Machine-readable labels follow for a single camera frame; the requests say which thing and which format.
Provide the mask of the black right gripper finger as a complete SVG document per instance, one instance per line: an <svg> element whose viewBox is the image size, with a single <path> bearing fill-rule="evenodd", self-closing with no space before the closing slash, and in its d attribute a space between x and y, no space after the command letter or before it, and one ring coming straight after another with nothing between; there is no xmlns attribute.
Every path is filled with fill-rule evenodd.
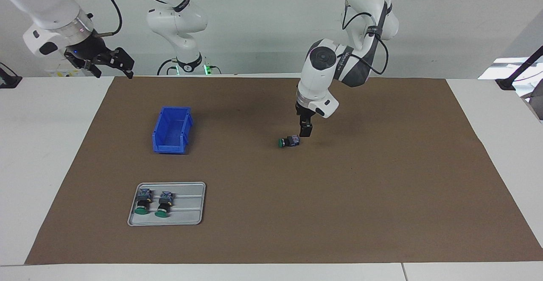
<svg viewBox="0 0 543 281"><path fill-rule="evenodd" d="M101 70L91 60L81 60L75 57L70 51L64 51L64 57L78 70L85 70L90 72L96 78L101 78Z"/></svg>
<svg viewBox="0 0 543 281"><path fill-rule="evenodd" d="M134 76L134 59L123 48L116 48L101 55L101 63L115 70L122 71L125 76L132 79Z"/></svg>

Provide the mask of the black angled stand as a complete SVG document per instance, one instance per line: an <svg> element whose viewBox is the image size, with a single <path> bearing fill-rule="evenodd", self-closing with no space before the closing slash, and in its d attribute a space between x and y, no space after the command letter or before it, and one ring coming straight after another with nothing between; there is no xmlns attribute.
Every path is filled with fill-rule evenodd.
<svg viewBox="0 0 543 281"><path fill-rule="evenodd" d="M496 79L496 84L504 91L514 91L513 82L528 68L530 68L539 58L543 56L543 45L539 47L526 61L524 61L516 70L505 79Z"/></svg>

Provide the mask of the brown paper mat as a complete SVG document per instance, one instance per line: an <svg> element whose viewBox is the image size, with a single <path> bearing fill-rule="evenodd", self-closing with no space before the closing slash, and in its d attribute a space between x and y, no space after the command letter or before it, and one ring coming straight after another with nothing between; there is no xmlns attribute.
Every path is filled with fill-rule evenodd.
<svg viewBox="0 0 543 281"><path fill-rule="evenodd" d="M298 131L295 79L115 78L27 265L543 261L448 82L333 85ZM153 151L164 106L190 107L185 154ZM129 226L141 183L204 182L197 225Z"/></svg>

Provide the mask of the blue plastic bin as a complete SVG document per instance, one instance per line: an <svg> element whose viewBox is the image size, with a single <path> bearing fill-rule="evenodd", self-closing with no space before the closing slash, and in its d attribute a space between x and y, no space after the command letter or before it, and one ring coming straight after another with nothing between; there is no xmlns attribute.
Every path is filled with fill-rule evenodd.
<svg viewBox="0 0 543 281"><path fill-rule="evenodd" d="M151 137L153 151L160 154L185 154L192 126L190 107L162 107Z"/></svg>

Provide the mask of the grey chair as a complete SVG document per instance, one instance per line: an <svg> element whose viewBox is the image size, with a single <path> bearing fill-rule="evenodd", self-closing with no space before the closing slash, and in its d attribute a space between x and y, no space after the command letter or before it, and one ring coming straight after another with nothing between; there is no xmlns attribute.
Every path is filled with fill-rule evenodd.
<svg viewBox="0 0 543 281"><path fill-rule="evenodd" d="M535 116L543 122L543 92L535 93L535 91L521 96L528 107L533 111Z"/></svg>

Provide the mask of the grey metal tray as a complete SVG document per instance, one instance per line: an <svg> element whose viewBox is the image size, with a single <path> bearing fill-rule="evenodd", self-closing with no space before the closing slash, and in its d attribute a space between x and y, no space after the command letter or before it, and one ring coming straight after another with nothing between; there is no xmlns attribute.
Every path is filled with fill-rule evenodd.
<svg viewBox="0 0 543 281"><path fill-rule="evenodd" d="M153 191L153 202L149 213L138 215L134 213L136 193L139 188L149 188ZM159 218L154 215L159 205L159 196L163 191L174 194L174 202L169 217ZM138 184L127 224L129 226L165 226L165 225L197 225L201 223L204 212L206 184L204 182L168 182Z"/></svg>

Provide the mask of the black table clamp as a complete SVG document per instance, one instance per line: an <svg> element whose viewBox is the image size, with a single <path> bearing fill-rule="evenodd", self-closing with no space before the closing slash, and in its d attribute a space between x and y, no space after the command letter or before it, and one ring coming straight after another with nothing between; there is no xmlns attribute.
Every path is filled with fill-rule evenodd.
<svg viewBox="0 0 543 281"><path fill-rule="evenodd" d="M23 77L0 61L0 88L16 88Z"/></svg>

